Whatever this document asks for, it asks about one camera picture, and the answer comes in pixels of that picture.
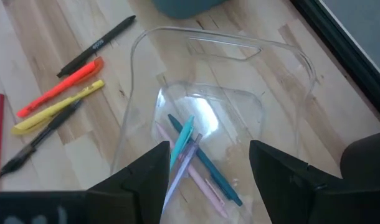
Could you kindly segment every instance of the teal pen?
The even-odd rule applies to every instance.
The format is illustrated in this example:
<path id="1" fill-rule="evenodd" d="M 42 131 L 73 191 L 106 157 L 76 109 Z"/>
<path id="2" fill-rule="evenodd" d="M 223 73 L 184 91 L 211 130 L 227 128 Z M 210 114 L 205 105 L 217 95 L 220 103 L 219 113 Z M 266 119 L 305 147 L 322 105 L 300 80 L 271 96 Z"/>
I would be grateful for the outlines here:
<path id="1" fill-rule="evenodd" d="M 184 149 L 184 146 L 188 142 L 189 138 L 191 137 L 193 127 L 192 122 L 194 121 L 194 116 L 190 116 L 190 118 L 185 122 L 183 129 L 181 130 L 178 140 L 176 140 L 175 147 L 172 150 L 171 153 L 171 161 L 169 163 L 169 169 L 172 170 L 173 165 L 175 164 L 176 159 L 178 158 L 179 154 Z"/>
<path id="2" fill-rule="evenodd" d="M 173 128 L 177 132 L 181 133 L 181 131 L 183 130 L 182 128 L 184 128 L 182 127 L 182 124 L 171 114 L 168 114 L 168 118 L 172 123 Z M 225 177 L 219 172 L 219 170 L 212 163 L 212 161 L 207 157 L 207 155 L 201 150 L 201 148 L 198 148 L 196 155 L 200 159 L 200 161 L 207 167 L 207 169 L 211 173 L 212 179 L 219 186 L 219 188 L 222 190 L 223 194 L 227 197 L 227 199 L 233 200 L 238 206 L 241 206 L 242 201 L 237 195 L 237 193 L 234 191 L 232 186 L 230 186 Z"/>

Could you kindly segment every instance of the purple pen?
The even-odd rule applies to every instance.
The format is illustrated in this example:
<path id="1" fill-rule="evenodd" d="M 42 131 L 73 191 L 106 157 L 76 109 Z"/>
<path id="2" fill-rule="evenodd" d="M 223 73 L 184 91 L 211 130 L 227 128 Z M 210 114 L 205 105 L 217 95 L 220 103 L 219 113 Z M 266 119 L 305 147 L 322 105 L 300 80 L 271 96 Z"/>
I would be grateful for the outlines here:
<path id="1" fill-rule="evenodd" d="M 168 192 L 166 193 L 163 212 L 166 208 L 166 204 L 168 203 L 169 199 L 172 197 L 173 192 L 175 191 L 176 187 L 179 185 L 180 180 L 182 179 L 184 172 L 188 169 L 190 162 L 191 162 L 191 159 L 196 154 L 196 151 L 198 149 L 198 144 L 201 141 L 201 138 L 202 138 L 202 134 L 198 134 L 197 138 L 194 142 L 189 142 L 188 150 L 186 150 L 184 152 L 184 155 L 182 157 L 183 158 L 182 163 L 179 167 L 178 173 L 176 174 Z"/>

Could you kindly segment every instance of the black object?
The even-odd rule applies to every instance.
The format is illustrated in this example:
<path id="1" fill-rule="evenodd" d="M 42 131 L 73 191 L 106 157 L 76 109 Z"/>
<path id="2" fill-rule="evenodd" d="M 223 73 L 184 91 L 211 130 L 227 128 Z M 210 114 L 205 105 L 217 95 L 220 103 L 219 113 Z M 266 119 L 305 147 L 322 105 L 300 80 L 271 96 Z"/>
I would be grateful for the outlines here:
<path id="1" fill-rule="evenodd" d="M 319 0 L 291 0 L 380 113 L 380 73 Z"/>
<path id="2" fill-rule="evenodd" d="M 273 224 L 380 223 L 380 185 L 352 185 L 260 141 L 249 159 Z"/>
<path id="3" fill-rule="evenodd" d="M 86 191 L 0 192 L 0 223 L 159 224 L 168 179 L 165 141 Z"/>
<path id="4" fill-rule="evenodd" d="M 81 100 L 77 100 L 64 108 L 28 145 L 26 145 L 12 159 L 10 159 L 6 165 L 2 166 L 0 170 L 0 178 L 5 174 L 20 169 L 27 162 L 30 156 L 36 152 L 36 146 L 38 146 L 47 136 L 53 133 L 54 130 L 64 123 L 64 121 L 75 112 L 81 103 Z"/>
<path id="5" fill-rule="evenodd" d="M 350 184 L 380 185 L 380 133 L 350 144 L 342 154 L 340 167 Z"/>
<path id="6" fill-rule="evenodd" d="M 66 65 L 57 74 L 57 76 L 61 78 L 64 75 L 71 75 L 78 69 L 82 68 L 86 64 L 86 61 L 89 59 L 90 56 L 92 56 L 94 53 L 100 50 L 104 45 L 106 45 L 112 39 L 114 39 L 116 36 L 122 33 L 130 25 L 132 25 L 132 23 L 135 21 L 135 18 L 136 16 L 130 16 L 126 18 L 124 21 L 122 21 L 121 23 L 119 23 L 110 32 L 105 34 L 102 38 L 98 39 L 92 46 L 90 46 L 88 49 L 82 52 L 78 57 L 76 57 L 70 63 L 68 63 L 68 65 Z"/>

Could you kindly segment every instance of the wooden floor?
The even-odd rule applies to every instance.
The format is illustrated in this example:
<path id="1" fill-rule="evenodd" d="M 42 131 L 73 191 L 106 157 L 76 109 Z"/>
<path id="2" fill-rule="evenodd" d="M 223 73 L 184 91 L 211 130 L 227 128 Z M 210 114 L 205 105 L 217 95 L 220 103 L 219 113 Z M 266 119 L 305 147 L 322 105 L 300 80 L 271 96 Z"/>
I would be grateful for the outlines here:
<path id="1" fill-rule="evenodd" d="M 106 86 L 87 97 L 23 169 L 3 178 L 1 190 L 86 189 L 108 177 L 130 94 L 131 45 L 144 30 L 158 26 L 274 40 L 306 53 L 317 80 L 304 120 L 313 133 L 301 136 L 306 149 L 301 158 L 317 168 L 340 176 L 338 164 L 345 147 L 380 132 L 374 109 L 287 0 L 230 0 L 180 21 L 159 13 L 150 0 L 0 0 L 0 93 L 7 96 L 2 164 L 35 136 L 10 134 L 20 122 L 15 113 L 58 83 L 55 75 L 65 64 L 132 14 L 137 15 L 136 24 L 98 53 L 105 60 L 99 77 Z"/>

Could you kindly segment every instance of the pink pen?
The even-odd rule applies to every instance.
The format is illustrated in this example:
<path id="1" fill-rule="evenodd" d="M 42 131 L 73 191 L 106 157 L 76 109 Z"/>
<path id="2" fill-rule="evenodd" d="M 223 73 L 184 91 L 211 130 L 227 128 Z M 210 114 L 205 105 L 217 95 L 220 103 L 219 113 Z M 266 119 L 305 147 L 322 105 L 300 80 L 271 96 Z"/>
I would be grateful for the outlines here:
<path id="1" fill-rule="evenodd" d="M 169 145 L 171 149 L 174 147 L 173 140 L 168 136 L 166 131 L 162 128 L 162 126 L 156 122 L 157 129 L 159 133 L 165 140 L 169 141 Z M 190 164 L 188 167 L 189 175 L 193 178 L 197 186 L 200 188 L 201 192 L 209 199 L 212 206 L 224 217 L 227 218 L 228 214 L 224 208 L 224 201 L 220 198 L 220 196 L 216 193 L 215 189 L 211 184 L 208 183 L 207 179 L 203 179 L 197 170 Z"/>

